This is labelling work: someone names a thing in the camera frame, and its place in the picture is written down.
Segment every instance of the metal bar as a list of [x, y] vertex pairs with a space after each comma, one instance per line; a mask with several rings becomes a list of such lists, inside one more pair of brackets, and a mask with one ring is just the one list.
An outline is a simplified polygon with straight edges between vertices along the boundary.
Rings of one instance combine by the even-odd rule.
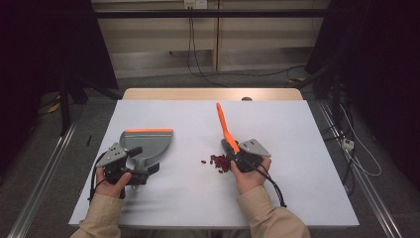
[[[332, 112], [331, 109], [325, 102], [318, 101], [318, 105], [321, 108], [322, 113], [324, 114], [325, 119], [327, 120], [329, 126], [331, 126], [331, 130], [334, 136], [342, 135], [340, 134], [336, 127], [333, 127], [334, 121], [331, 118]], [[343, 150], [346, 156], [346, 160], [349, 162], [352, 158], [348, 151]], [[353, 158], [357, 163], [359, 163], [358, 158], [355, 156]], [[394, 221], [391, 213], [389, 212], [386, 205], [383, 203], [382, 199], [380, 198], [379, 194], [377, 193], [376, 189], [374, 188], [373, 184], [370, 182], [368, 176], [361, 172], [355, 163], [352, 163], [352, 171], [355, 175], [355, 178], [358, 180], [359, 185], [362, 188], [362, 191], [367, 198], [374, 214], [376, 215], [377, 220], [379, 221], [380, 225], [382, 226], [383, 231], [385, 232], [386, 236], [389, 238], [402, 238], [401, 232], [398, 230], [398, 226]]]
[[322, 18], [346, 17], [353, 15], [351, 10], [342, 9], [279, 9], [279, 10], [97, 10], [89, 11], [47, 11], [43, 16], [59, 18], [127, 19], [127, 18]]
[[65, 149], [71, 140], [76, 121], [74, 121], [68, 128], [67, 132], [58, 139], [49, 162], [44, 168], [44, 171], [38, 180], [37, 185], [34, 187], [31, 196], [27, 200], [24, 208], [22, 209], [9, 235], [7, 236], [8, 238], [23, 238], [26, 236], [31, 223], [37, 214], [38, 208], [43, 201], [44, 195], [46, 194], [51, 180], [53, 179], [56, 168], [58, 167]]

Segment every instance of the sleeve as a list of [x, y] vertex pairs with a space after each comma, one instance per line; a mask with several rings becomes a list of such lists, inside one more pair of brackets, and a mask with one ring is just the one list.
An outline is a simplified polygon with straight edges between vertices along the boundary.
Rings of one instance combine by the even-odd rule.
[[120, 237], [118, 222], [123, 204], [123, 199], [95, 193], [86, 219], [80, 223], [80, 228], [70, 238]]
[[272, 205], [263, 186], [247, 191], [237, 201], [248, 218], [252, 237], [310, 237], [308, 228], [296, 215]]

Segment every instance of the white cable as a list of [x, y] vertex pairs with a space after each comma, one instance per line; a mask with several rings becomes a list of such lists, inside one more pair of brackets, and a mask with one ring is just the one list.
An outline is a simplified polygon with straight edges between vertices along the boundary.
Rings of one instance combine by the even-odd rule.
[[368, 172], [368, 171], [366, 171], [363, 167], [362, 167], [362, 165], [360, 164], [360, 163], [358, 163], [358, 162], [356, 162], [355, 161], [355, 159], [353, 159], [353, 157], [352, 156], [350, 156], [350, 153], [349, 153], [349, 156], [350, 156], [350, 159], [355, 163], [355, 165], [357, 166], [357, 167], [359, 167], [365, 174], [367, 174], [367, 175], [370, 175], [370, 176], [373, 176], [373, 177], [378, 177], [378, 176], [380, 176], [380, 174], [382, 174], [382, 168], [380, 167], [380, 164], [377, 162], [377, 160], [376, 160], [376, 158], [374, 157], [374, 155], [368, 150], [368, 148], [364, 145], [364, 143], [362, 143], [362, 141], [359, 139], [359, 137], [358, 137], [358, 135], [356, 135], [356, 132], [355, 132], [355, 129], [353, 129], [353, 126], [352, 126], [352, 123], [350, 122], [350, 119], [349, 119], [349, 117], [347, 116], [347, 113], [346, 113], [346, 110], [344, 109], [344, 107], [343, 107], [343, 105], [341, 105], [340, 104], [340, 107], [341, 107], [341, 109], [343, 110], [343, 112], [344, 112], [344, 115], [346, 116], [346, 119], [347, 119], [347, 121], [349, 122], [349, 126], [350, 126], [350, 129], [352, 129], [352, 131], [353, 131], [353, 134], [355, 135], [355, 138], [359, 141], [359, 143], [361, 143], [361, 145], [365, 148], [365, 150], [370, 154], [370, 156], [371, 156], [371, 158], [374, 160], [374, 162], [377, 164], [377, 167], [379, 168], [379, 172], [377, 173], [377, 174], [372, 174], [372, 173], [370, 173], [370, 172]]

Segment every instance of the table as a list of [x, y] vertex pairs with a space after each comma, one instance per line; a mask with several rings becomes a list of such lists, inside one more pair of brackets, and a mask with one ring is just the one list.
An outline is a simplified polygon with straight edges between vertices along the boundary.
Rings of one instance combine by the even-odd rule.
[[[210, 155], [223, 154], [214, 100], [222, 98], [219, 102], [234, 137], [240, 142], [255, 137], [271, 152], [270, 175], [280, 186], [288, 209], [310, 227], [359, 225], [306, 101], [301, 96], [291, 100], [295, 93], [295, 89], [277, 88], [129, 89], [117, 103], [98, 155], [128, 128], [170, 127], [174, 134], [169, 148], [157, 158], [160, 171], [138, 191], [126, 189], [120, 224], [158, 229], [248, 226], [235, 201], [238, 193], [233, 175], [219, 174], [200, 163], [209, 161]], [[157, 95], [166, 100], [157, 100]], [[275, 95], [277, 100], [270, 100]], [[255, 101], [235, 101], [244, 96]], [[141, 97], [143, 100], [131, 99]], [[70, 225], [85, 217], [89, 182], [90, 178]], [[271, 201], [279, 205], [271, 184], [265, 187]]]

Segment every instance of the pile of beans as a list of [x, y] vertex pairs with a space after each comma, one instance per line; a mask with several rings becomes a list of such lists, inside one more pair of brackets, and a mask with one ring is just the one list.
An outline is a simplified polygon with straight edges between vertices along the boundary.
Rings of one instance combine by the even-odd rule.
[[231, 169], [231, 162], [229, 159], [225, 156], [210, 156], [210, 165], [214, 164], [215, 169], [219, 169], [219, 173], [226, 173]]

